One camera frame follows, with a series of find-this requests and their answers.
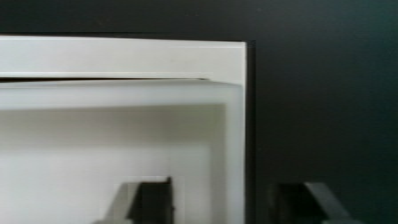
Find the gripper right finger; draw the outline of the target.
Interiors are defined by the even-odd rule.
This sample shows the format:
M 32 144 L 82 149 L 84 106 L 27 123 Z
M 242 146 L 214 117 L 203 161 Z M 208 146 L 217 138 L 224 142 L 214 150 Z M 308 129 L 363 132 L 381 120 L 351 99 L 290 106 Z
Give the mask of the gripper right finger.
M 322 182 L 279 183 L 269 188 L 272 224 L 365 224 Z

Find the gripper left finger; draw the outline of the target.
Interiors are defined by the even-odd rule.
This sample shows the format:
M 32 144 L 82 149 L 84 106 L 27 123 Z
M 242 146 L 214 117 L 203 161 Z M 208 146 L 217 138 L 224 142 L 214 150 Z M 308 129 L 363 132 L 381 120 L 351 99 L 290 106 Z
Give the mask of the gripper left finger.
M 111 224 L 175 224 L 173 178 L 125 183 L 109 209 Z

